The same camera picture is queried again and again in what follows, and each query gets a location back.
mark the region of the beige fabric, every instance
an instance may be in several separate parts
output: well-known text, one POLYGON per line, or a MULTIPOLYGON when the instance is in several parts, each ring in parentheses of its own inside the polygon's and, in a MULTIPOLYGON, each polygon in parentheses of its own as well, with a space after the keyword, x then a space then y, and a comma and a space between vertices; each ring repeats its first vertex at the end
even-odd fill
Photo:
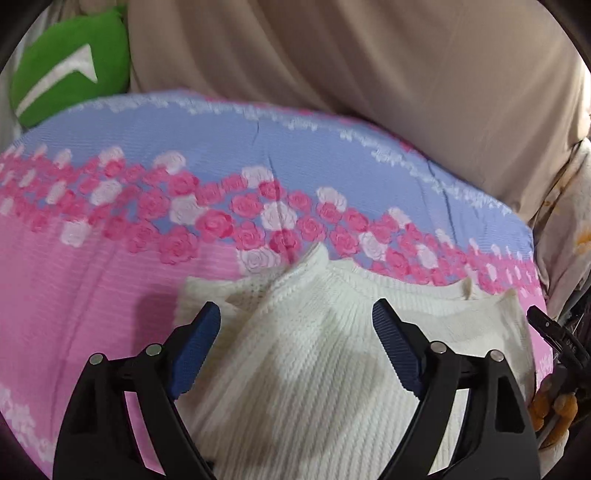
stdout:
POLYGON ((536 0, 131 0, 128 24, 133 90, 355 113, 524 220, 589 130, 583 63, 536 0))
POLYGON ((591 271, 591 141, 585 138, 534 222, 535 261, 556 318, 591 271))

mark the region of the white rose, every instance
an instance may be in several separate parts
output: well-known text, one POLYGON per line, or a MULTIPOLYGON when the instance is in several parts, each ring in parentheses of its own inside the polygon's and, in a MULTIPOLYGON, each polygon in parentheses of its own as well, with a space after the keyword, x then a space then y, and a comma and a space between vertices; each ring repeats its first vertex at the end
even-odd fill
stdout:
POLYGON ((388 245, 378 242, 372 232, 364 232, 359 234, 359 243, 363 249, 363 253, 372 260, 384 260, 386 257, 386 250, 388 245))
POLYGON ((472 246, 472 248, 474 249, 474 251, 476 252, 476 255, 478 253, 480 253, 480 247, 478 246, 478 244, 476 243, 476 240, 474 240, 473 238, 470 238, 468 240, 468 243, 472 246))
POLYGON ((14 170, 7 171, 6 176, 4 177, 4 180, 2 181, 2 185, 6 185, 13 178, 14 178, 14 170))
POLYGON ((35 150, 35 153, 33 154, 32 160, 36 160, 39 157, 42 157, 42 156, 44 156, 46 154, 47 154, 47 145, 45 145, 45 143, 42 143, 35 150))
POLYGON ((439 266, 437 255, 431 252, 427 245, 417 245, 417 256, 419 262, 425 268, 437 268, 439 266))
POLYGON ((31 182, 35 180, 35 175, 37 175, 37 171, 34 168, 30 169, 27 173, 23 175, 21 181, 18 182, 18 186, 20 188, 28 187, 31 184, 31 182))
POLYGON ((347 198, 337 192, 333 187, 320 187, 316 190, 320 203, 334 203, 336 209, 343 213, 347 209, 347 198))
POLYGON ((262 181, 273 180, 273 172, 262 165, 256 167, 244 167, 242 176, 248 182, 248 188, 256 189, 262 181))
POLYGON ((255 250, 236 250, 238 264, 243 275, 260 273, 265 268, 281 265, 281 257, 269 247, 261 247, 255 250))
POLYGON ((15 157, 20 157, 25 152, 25 146, 20 144, 17 149, 14 151, 15 157))
POLYGON ((175 197, 170 202, 170 221, 172 223, 193 225, 205 212, 207 212, 207 207, 197 205, 194 194, 175 197))
POLYGON ((66 192, 66 181, 65 180, 57 181, 49 189, 49 193, 47 193, 47 197, 45 197, 45 201, 47 202, 48 205, 55 205, 64 196, 65 192, 66 192))
POLYGON ((292 230, 296 226, 297 214, 283 202, 271 202, 263 206, 261 221, 266 230, 292 230))
POLYGON ((0 215, 8 215, 10 210, 12 210, 12 205, 14 205, 14 199, 12 197, 5 198, 0 203, 0 215))
POLYGON ((123 190, 123 186, 117 180, 104 180, 90 195, 92 205, 100 206, 113 203, 123 190))
POLYGON ((57 168, 60 170, 63 169, 66 165, 68 165, 72 161, 72 152, 69 148, 61 150, 57 153, 53 163, 57 165, 57 168))
POLYGON ((407 226, 411 222, 408 215, 397 207, 390 208, 388 213, 400 226, 407 226))
POLYGON ((92 227, 86 220, 65 222, 64 229, 61 231, 60 241, 65 245, 80 248, 91 231, 92 227))
POLYGON ((491 250, 497 257, 499 257, 499 258, 501 257, 501 249, 499 248, 498 245, 492 244, 491 250))
POLYGON ((99 164, 106 167, 111 160, 120 160, 125 158, 123 150, 120 147, 110 147, 99 153, 99 164))
POLYGON ((439 240, 440 243, 447 244, 450 247, 453 247, 453 240, 442 229, 438 228, 437 230, 435 230, 435 236, 437 237, 437 239, 439 240))
POLYGON ((494 265, 490 263, 486 264, 486 269, 488 270, 488 276, 491 278, 492 281, 496 280, 496 268, 494 265))
POLYGON ((171 175, 179 173, 187 164, 182 154, 175 151, 165 152, 154 159, 154 168, 164 167, 171 175))

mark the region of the pink rose pattern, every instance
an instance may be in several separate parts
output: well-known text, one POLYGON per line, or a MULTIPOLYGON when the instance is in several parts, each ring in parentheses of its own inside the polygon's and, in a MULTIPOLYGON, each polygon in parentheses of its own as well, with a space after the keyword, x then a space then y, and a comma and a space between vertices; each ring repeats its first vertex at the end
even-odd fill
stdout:
POLYGON ((59 168, 45 155, 4 154, 0 163, 4 164, 0 183, 6 182, 0 186, 0 206, 8 199, 11 206, 6 207, 7 214, 31 231, 48 231, 54 218, 85 220, 104 238, 121 242, 127 251, 155 251, 169 265, 196 258, 200 241, 230 243, 238 251, 268 248, 285 262, 296 261, 309 244, 325 242, 338 257, 355 257, 377 274, 410 283, 443 286, 470 273, 488 293, 513 287, 534 294, 539 287, 535 265, 529 259, 497 256, 473 245, 461 249, 441 243, 414 223, 399 225, 387 212, 367 215, 352 206, 339 210, 333 203, 319 202, 315 195, 289 191, 276 179, 249 188, 247 178, 233 173, 219 182, 202 183, 186 170, 171 175, 164 167, 146 169, 124 158, 102 166, 98 157, 93 157, 81 167, 59 168), (20 187, 21 179, 32 168, 34 178, 29 177, 20 187), (105 180, 119 182, 122 190, 113 203, 95 206, 90 196, 105 180), (66 188, 54 204, 48 205, 45 198, 57 181, 65 181, 66 188), (204 212, 194 225, 171 227, 171 200, 189 196, 194 196, 204 212), (289 228, 263 228, 261 215, 265 204, 272 202, 282 202, 291 209, 289 228), (380 259, 365 256, 360 238, 369 234, 384 246, 380 259), (433 264, 426 268, 420 262, 418 252, 425 247, 437 258, 435 268, 433 264), (490 271, 496 271, 494 278, 490 271))

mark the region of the white stripe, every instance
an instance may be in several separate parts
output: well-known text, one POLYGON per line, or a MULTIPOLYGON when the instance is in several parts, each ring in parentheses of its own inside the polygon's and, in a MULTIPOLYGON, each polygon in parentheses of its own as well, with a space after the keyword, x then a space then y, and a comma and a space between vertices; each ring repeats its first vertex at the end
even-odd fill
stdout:
POLYGON ((63 59, 29 90, 29 93, 25 95, 25 98, 21 100, 21 103, 17 107, 17 117, 20 117, 35 100, 57 82, 63 80, 73 72, 80 72, 91 82, 97 83, 99 81, 96 77, 95 64, 92 61, 92 51, 88 43, 76 50, 72 55, 63 59))

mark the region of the patterned cloth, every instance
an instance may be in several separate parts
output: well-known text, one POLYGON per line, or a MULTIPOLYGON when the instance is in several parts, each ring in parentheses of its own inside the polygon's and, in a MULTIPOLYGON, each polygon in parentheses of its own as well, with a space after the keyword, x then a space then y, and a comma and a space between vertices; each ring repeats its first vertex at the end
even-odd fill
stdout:
MULTIPOLYGON (((531 231, 409 145, 186 92, 89 102, 30 131, 0 158, 0 232, 0 411, 47 474, 84 362, 163 341, 188 276, 235 280, 323 241, 382 275, 470 276, 544 307, 531 231)), ((543 378, 551 352, 532 342, 543 378)))

